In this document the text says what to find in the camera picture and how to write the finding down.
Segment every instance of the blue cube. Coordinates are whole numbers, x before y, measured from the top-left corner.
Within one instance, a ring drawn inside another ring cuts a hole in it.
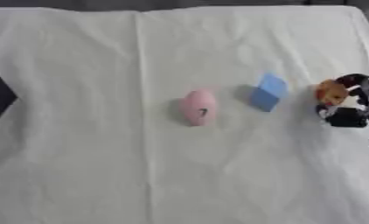
[[[251,94],[250,103],[270,112],[287,92],[287,84],[284,80],[271,73],[266,73],[260,85]]]

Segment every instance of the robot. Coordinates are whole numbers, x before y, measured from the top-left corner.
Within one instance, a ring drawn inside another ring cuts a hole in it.
[[[369,76],[353,73],[327,80],[317,88],[317,113],[333,127],[364,128],[369,121]],[[347,96],[357,96],[361,108],[339,107]]]

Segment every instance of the toy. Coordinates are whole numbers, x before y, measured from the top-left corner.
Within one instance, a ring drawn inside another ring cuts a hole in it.
[[[327,106],[337,106],[348,96],[348,90],[343,84],[334,80],[321,82],[316,89],[316,98]]]
[[[333,103],[327,103],[329,101],[325,102],[321,99],[317,105],[317,113],[333,127],[364,128],[367,125],[367,121],[369,121],[369,76],[353,73],[333,81],[335,83],[331,85],[334,87],[343,85],[346,89],[354,88],[349,91],[349,95],[358,96],[357,103],[365,106],[365,108],[339,107],[337,106],[339,103],[334,105]]]
[[[285,81],[271,73],[266,73],[259,86],[251,94],[250,103],[270,112],[285,94],[287,94]]]
[[[201,126],[216,116],[217,103],[211,92],[197,90],[190,92],[182,101],[181,109],[192,125]]]

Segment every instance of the white cloth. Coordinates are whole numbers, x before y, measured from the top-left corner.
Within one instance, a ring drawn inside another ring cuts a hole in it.
[[[272,72],[289,95],[247,104]],[[319,122],[309,85],[369,74],[348,7],[0,9],[0,224],[369,224],[369,127]],[[178,99],[209,88],[218,117]]]

